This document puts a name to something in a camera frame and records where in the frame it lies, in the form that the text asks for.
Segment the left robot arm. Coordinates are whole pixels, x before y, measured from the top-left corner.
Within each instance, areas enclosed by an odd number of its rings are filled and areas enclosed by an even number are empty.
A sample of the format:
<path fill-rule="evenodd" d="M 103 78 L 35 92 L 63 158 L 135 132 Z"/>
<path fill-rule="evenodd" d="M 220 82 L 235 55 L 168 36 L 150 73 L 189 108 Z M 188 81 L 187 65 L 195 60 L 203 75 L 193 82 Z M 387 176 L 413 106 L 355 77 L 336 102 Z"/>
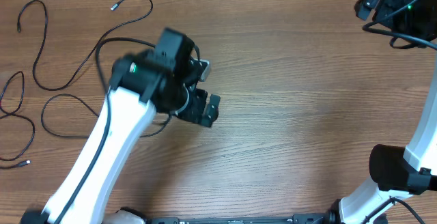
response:
<path fill-rule="evenodd" d="M 102 81 L 104 104 L 70 173 L 42 210 L 21 223 L 102 223 L 111 191 L 132 149 L 157 113 L 210 127 L 220 98 L 197 88 L 210 63 L 185 34 L 166 28 L 157 45 L 117 59 Z"/>

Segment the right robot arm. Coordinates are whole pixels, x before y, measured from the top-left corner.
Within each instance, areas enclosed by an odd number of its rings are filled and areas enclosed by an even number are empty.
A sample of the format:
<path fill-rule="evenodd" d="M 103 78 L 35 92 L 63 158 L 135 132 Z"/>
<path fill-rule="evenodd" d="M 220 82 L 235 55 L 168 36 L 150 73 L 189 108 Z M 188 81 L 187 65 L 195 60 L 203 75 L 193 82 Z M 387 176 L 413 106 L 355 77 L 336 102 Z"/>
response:
<path fill-rule="evenodd" d="M 436 0 L 358 0 L 356 17 L 370 23 L 363 31 L 406 41 L 401 50 L 436 49 Z M 369 177 L 349 196 L 336 200 L 321 223 L 387 223 L 385 212 L 403 205 L 423 219 L 406 199 L 436 190 L 436 79 L 432 79 L 421 119 L 405 147 L 375 145 L 369 157 Z"/>

